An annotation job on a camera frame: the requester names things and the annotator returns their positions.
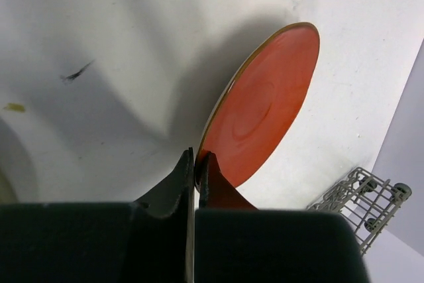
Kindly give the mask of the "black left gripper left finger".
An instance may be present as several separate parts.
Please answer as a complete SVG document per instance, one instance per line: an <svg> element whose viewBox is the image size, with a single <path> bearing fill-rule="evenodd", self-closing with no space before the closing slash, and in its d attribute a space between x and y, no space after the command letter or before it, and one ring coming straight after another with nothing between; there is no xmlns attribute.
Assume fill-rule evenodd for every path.
<svg viewBox="0 0 424 283"><path fill-rule="evenodd" d="M191 282L193 151L131 202L1 206L2 282Z"/></svg>

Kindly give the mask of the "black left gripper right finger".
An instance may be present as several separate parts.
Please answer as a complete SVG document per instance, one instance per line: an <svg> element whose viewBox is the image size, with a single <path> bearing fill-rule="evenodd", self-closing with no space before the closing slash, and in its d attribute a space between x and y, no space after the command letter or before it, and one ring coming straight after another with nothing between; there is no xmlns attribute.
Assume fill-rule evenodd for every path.
<svg viewBox="0 0 424 283"><path fill-rule="evenodd" d="M367 282L353 231L336 213L260 210L208 152L196 172L196 282Z"/></svg>

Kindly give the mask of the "orange saucer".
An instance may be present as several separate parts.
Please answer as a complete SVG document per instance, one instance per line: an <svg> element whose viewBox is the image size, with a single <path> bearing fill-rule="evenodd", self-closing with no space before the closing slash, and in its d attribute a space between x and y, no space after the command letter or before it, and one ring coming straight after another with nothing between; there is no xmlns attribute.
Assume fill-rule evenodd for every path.
<svg viewBox="0 0 424 283"><path fill-rule="evenodd" d="M318 61L320 36L308 22L270 35L242 63L215 104L195 165L217 157L233 187L251 178L288 132L305 101Z"/></svg>

